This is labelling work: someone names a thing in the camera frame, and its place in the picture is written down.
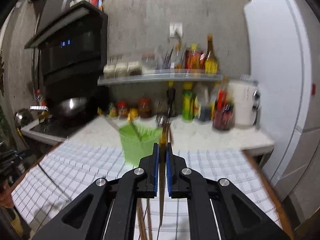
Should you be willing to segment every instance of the wall shelf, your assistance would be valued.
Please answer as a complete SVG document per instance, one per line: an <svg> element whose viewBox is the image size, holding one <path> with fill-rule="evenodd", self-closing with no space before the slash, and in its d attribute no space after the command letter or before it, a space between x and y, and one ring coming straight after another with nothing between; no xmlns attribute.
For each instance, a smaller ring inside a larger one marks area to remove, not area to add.
<svg viewBox="0 0 320 240"><path fill-rule="evenodd" d="M205 74L205 73L190 73L186 70L154 70L142 75L115 77L106 79L100 76L98 86L108 86L116 84L129 84L141 82L161 82L161 81L209 81L221 82L222 75Z"/></svg>

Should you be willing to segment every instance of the jar with red lid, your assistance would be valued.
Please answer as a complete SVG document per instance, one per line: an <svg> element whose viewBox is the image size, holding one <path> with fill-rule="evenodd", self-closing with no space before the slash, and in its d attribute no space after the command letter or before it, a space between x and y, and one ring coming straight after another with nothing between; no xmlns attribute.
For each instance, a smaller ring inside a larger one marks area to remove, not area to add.
<svg viewBox="0 0 320 240"><path fill-rule="evenodd" d="M119 102L117 107L118 107L118 115L119 115L119 117L127 118L128 117L128 105L127 105L127 102L125 102L125 101Z"/></svg>
<svg viewBox="0 0 320 240"><path fill-rule="evenodd" d="M138 101L138 110L141 118L152 117L151 100L149 98L141 98Z"/></svg>

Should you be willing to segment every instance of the silver screw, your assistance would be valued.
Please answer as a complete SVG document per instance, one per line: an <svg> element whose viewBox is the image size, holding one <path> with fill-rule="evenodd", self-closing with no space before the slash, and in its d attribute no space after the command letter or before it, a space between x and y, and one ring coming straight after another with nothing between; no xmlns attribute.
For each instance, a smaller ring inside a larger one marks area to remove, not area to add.
<svg viewBox="0 0 320 240"><path fill-rule="evenodd" d="M105 179L97 179L96 180L96 185L99 186L99 187L105 185L105 183L106 183Z"/></svg>
<svg viewBox="0 0 320 240"><path fill-rule="evenodd" d="M144 173L144 170L143 170L142 168L136 168L136 169L134 170L134 174L136 174L136 175L140 175L140 174L142 174L142 173Z"/></svg>
<svg viewBox="0 0 320 240"><path fill-rule="evenodd" d="M230 181L227 179L221 179L219 182L221 186L228 186L230 184Z"/></svg>
<svg viewBox="0 0 320 240"><path fill-rule="evenodd" d="M184 175L189 175L189 174L191 174L191 169L189 169L189 168L183 168L183 169L181 170L181 172L182 172L182 174L184 174Z"/></svg>

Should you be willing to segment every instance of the wok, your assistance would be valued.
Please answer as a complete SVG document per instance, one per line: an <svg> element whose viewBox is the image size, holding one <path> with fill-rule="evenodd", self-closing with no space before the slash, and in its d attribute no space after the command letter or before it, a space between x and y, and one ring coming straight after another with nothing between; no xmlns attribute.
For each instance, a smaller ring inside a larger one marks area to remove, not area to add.
<svg viewBox="0 0 320 240"><path fill-rule="evenodd" d="M70 98L56 105L49 101L48 106L30 106L30 110L49 111L58 120L70 120L96 111L88 102L87 98Z"/></svg>

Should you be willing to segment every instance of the green bottle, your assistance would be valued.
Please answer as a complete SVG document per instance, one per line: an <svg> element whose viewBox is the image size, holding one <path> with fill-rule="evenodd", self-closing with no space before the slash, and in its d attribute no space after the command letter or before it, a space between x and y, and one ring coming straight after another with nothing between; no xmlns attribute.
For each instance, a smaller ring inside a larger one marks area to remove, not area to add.
<svg viewBox="0 0 320 240"><path fill-rule="evenodd" d="M194 95L192 93L192 82L183 84L182 95L182 118L185 120L193 119Z"/></svg>

